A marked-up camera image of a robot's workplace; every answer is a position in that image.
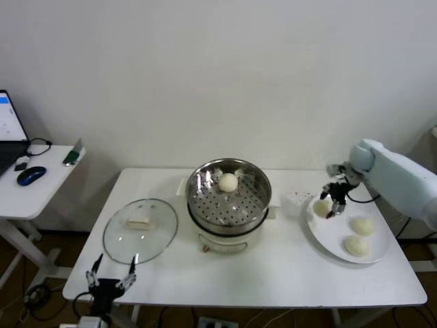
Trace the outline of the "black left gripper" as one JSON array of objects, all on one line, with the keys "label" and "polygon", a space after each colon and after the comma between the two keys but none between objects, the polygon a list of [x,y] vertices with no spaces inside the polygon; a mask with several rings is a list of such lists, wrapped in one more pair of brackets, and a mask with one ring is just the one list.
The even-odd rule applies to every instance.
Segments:
[{"label": "black left gripper", "polygon": [[90,314],[109,314],[114,300],[122,297],[125,289],[129,289],[137,279],[136,256],[132,257],[128,274],[121,280],[119,279],[98,279],[97,272],[102,262],[103,254],[93,263],[91,270],[85,276],[89,287],[89,293],[93,297]]}]

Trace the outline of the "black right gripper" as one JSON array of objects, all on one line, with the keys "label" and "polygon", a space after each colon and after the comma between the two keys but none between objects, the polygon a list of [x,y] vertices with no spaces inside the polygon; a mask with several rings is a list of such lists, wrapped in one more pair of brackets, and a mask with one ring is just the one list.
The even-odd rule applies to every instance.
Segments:
[{"label": "black right gripper", "polygon": [[357,188],[356,184],[338,183],[338,182],[332,182],[329,185],[324,185],[322,187],[320,200],[324,200],[327,197],[331,196],[331,199],[334,201],[332,203],[330,210],[326,215],[327,219],[330,219],[331,217],[335,217],[343,213],[346,207],[345,202],[346,202],[347,194],[355,188]]}]

